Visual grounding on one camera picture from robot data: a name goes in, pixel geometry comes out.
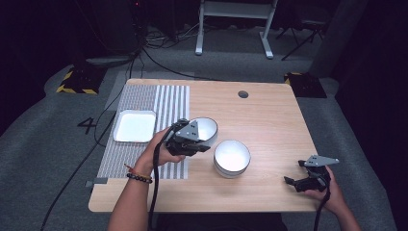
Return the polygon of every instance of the metal stand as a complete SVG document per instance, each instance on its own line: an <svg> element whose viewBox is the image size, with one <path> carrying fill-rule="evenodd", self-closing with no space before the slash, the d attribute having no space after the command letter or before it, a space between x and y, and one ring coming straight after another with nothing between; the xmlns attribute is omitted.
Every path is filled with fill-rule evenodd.
<svg viewBox="0 0 408 231"><path fill-rule="evenodd" d="M201 0L199 16L199 32L195 54L202 55L204 40L204 15L207 16L229 16L266 19L267 24L264 32L260 32L261 42L264 46L268 59L273 58L272 51L268 43L268 32L270 23L275 13L277 0L272 4L249 4L249 3L231 3L231 2L212 2Z"/></svg>

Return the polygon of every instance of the stand leg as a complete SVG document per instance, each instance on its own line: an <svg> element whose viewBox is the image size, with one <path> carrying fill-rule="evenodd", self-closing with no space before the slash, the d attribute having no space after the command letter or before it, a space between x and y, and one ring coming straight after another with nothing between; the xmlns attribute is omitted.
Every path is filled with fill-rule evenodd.
<svg viewBox="0 0 408 231"><path fill-rule="evenodd" d="M204 0L201 0L200 6L200 25L198 29L197 44L195 46L195 55L201 55L203 53L203 40L204 40Z"/></svg>
<svg viewBox="0 0 408 231"><path fill-rule="evenodd" d="M272 23L273 15L275 14L275 8L276 8L276 0L273 1L272 5L270 6L270 13L269 13L269 17L267 20L267 25L265 26L265 31L259 33L261 37L261 42L264 45L265 54L267 55L268 59L273 58L273 53L272 53L272 50L270 49L269 42L268 42L268 33L269 33L270 24Z"/></svg>

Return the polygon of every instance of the wooden table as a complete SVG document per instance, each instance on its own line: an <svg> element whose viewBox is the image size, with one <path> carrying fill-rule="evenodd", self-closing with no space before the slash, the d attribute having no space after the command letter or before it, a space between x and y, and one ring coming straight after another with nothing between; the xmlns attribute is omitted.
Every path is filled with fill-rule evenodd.
<svg viewBox="0 0 408 231"><path fill-rule="evenodd" d="M132 79L127 84L188 85L190 119L206 116L218 124L215 145L190 158L188 179L160 181L155 212L316 210L317 201L284 181L284 176L295 180L307 177L297 161L317 154L289 85L156 79ZM240 98L240 90L249 96ZM251 153L247 170L235 179L223 178L214 166L217 144L226 140L242 142ZM126 181L108 179L106 184L95 184L89 209L111 212Z"/></svg>

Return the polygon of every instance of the white bowl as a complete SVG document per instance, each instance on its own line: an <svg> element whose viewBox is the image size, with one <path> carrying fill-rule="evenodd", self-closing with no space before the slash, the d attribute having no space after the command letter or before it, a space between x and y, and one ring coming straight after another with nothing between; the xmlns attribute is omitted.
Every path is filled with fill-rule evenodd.
<svg viewBox="0 0 408 231"><path fill-rule="evenodd" d="M241 175L249 165L251 155L248 148L239 141L223 141L214 153L217 172L226 178Z"/></svg>

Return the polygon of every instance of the white tray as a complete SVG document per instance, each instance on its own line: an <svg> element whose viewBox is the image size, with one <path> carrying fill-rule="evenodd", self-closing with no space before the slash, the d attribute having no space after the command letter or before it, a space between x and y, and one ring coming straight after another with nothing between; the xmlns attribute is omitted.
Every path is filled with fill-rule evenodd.
<svg viewBox="0 0 408 231"><path fill-rule="evenodd" d="M152 111L125 110L117 120L114 141L149 142L155 123L156 114Z"/></svg>

